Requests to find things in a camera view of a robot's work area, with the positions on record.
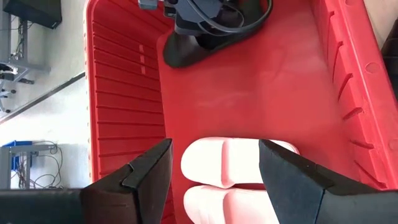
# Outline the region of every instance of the red plastic bin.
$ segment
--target red plastic bin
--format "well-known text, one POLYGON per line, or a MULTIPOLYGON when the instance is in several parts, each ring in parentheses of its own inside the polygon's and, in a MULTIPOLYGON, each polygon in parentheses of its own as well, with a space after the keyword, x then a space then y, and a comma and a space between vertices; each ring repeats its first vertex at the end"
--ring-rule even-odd
POLYGON ((93 180, 174 139, 163 223, 190 223, 180 160, 208 136, 280 139, 378 189, 398 188, 396 99, 362 0, 274 0, 254 37, 184 69, 164 63, 173 21, 136 0, 89 0, 93 180))

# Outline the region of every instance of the red plastic crate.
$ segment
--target red plastic crate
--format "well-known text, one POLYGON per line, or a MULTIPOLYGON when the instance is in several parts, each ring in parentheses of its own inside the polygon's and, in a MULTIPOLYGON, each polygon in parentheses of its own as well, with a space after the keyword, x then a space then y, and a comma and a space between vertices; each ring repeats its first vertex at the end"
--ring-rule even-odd
POLYGON ((334 171, 398 188, 398 113, 362 0, 275 0, 254 37, 184 69, 163 61, 173 22, 136 0, 86 8, 93 180, 174 139, 164 223, 190 223, 184 150, 208 136, 280 139, 334 171))

